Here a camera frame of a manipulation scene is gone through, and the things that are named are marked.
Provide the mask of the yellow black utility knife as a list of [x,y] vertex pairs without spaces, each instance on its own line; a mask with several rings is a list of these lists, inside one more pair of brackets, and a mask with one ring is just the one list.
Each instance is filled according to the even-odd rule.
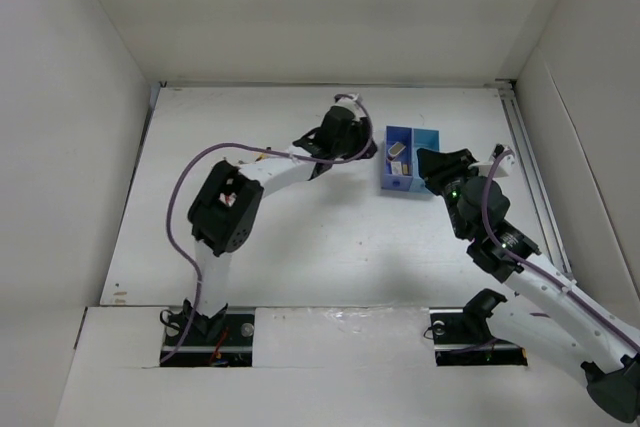
[[271,155],[269,155],[269,154],[261,153],[258,157],[255,158],[254,162],[260,162],[260,161],[266,160],[266,159],[268,159],[270,157],[271,157]]

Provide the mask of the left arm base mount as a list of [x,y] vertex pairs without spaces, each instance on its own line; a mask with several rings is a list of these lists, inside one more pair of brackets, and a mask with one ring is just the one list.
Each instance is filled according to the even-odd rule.
[[253,361],[255,310],[230,309],[225,305],[212,317],[195,313],[191,327],[179,343],[189,315],[191,303],[185,300],[178,311],[164,309],[159,321],[164,337],[159,354],[161,367],[175,368],[245,368]]

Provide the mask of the white staples box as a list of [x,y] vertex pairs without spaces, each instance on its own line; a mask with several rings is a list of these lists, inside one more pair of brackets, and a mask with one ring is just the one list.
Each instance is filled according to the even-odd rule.
[[393,175],[402,175],[403,167],[401,162],[392,162],[391,163],[391,173]]

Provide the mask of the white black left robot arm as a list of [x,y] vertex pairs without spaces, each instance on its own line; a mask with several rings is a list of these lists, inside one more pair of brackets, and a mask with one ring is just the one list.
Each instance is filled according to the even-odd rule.
[[228,300],[231,254],[248,240],[260,203],[284,188],[319,177],[336,164],[375,155],[370,116],[358,116],[347,100],[333,105],[320,126],[284,152],[268,150],[264,159],[241,166],[220,161],[210,171],[187,214],[202,273],[200,300],[188,331],[199,342],[212,343],[222,334],[223,320],[217,313]]

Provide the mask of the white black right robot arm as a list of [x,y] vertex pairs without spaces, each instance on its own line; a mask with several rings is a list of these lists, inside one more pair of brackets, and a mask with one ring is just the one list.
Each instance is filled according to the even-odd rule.
[[515,300],[485,289],[464,306],[462,328],[473,340],[505,340],[546,357],[601,410],[633,424],[639,418],[639,330],[591,298],[507,221],[510,201],[494,178],[502,161],[513,158],[503,145],[491,163],[466,149],[417,151],[419,175],[444,200],[454,235],[468,242],[473,263],[541,312],[523,312]]

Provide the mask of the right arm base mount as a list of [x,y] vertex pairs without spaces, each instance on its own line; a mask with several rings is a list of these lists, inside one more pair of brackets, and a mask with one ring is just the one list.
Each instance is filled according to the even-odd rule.
[[523,348],[495,337],[487,321],[507,298],[483,289],[462,307],[429,309],[429,325],[423,338],[434,348],[438,367],[520,366],[527,367]]

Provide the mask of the pink eraser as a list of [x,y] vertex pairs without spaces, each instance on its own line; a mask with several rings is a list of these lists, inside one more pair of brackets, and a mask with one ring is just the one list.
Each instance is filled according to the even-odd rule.
[[406,145],[401,142],[395,142],[388,146],[387,156],[391,159],[395,159],[400,156],[406,150]]

